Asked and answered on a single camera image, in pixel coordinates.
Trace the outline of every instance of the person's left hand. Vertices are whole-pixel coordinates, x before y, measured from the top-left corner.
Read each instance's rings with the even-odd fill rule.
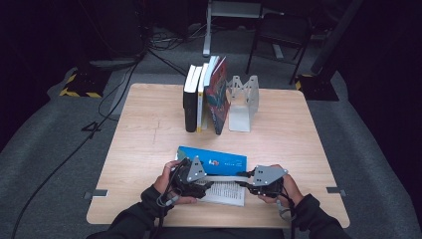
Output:
[[[171,168],[177,166],[181,161],[180,160],[174,160],[169,161],[165,163],[164,168],[162,169],[162,174],[159,175],[154,182],[154,187],[159,193],[164,193],[165,189],[167,188],[168,181],[170,180],[170,172]],[[175,196],[176,194],[174,192],[171,192],[171,196]],[[179,199],[174,204],[192,204],[196,203],[197,199],[194,197],[182,197],[179,196]]]

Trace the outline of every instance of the chair seat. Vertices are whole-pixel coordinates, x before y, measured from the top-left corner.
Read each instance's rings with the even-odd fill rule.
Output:
[[[310,30],[309,22],[305,18],[266,14],[261,23],[259,37],[264,41],[299,48],[307,42]]]

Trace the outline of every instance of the person's right hand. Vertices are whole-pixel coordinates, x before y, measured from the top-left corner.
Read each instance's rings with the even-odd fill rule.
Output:
[[[282,168],[278,164],[271,165],[271,166]],[[302,199],[304,199],[304,196],[301,194],[301,192],[298,189],[298,186],[296,185],[295,181],[289,174],[284,175],[283,180],[284,180],[283,193],[286,195],[289,195],[289,197],[292,198],[292,200],[295,202],[295,206],[297,206],[302,201]],[[277,199],[279,199],[282,202],[283,206],[289,207],[289,201],[284,196],[279,195],[278,198],[271,198],[267,196],[258,195],[258,198],[262,199],[266,203],[276,203]]]

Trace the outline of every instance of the hand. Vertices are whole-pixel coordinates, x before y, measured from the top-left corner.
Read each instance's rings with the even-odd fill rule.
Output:
[[[180,163],[179,160],[174,160],[174,161],[165,163],[164,168],[162,170],[162,174],[159,175],[156,181],[154,182],[154,187],[159,193],[161,194],[164,193],[170,179],[171,168],[177,166],[177,164],[179,163]],[[197,200],[194,197],[179,196],[179,199],[174,204],[191,204],[191,203],[196,203],[196,202]]]
[[[282,168],[278,164],[271,165],[271,166]],[[301,194],[301,192],[298,189],[298,186],[296,185],[295,181],[289,174],[284,175],[283,180],[284,180],[283,193],[286,195],[289,195],[289,197],[292,198],[292,200],[295,202],[295,206],[297,206],[302,201],[302,199],[304,199],[304,196]],[[289,201],[284,196],[278,196],[278,198],[271,198],[271,197],[259,195],[258,198],[262,199],[266,203],[276,203],[277,199],[279,199],[282,202],[283,206],[289,207]]]

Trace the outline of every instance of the black mechanical device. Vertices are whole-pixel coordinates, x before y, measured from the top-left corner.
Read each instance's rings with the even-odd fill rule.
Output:
[[[205,191],[214,183],[212,181],[204,185],[196,183],[206,175],[207,173],[198,157],[193,160],[185,157],[170,173],[171,187],[180,196],[202,198],[205,196]]]
[[[251,183],[236,181],[240,186],[248,188],[254,195],[263,195],[276,198],[283,193],[283,176],[288,171],[280,167],[258,165],[252,171],[238,172],[239,176],[254,176]]]

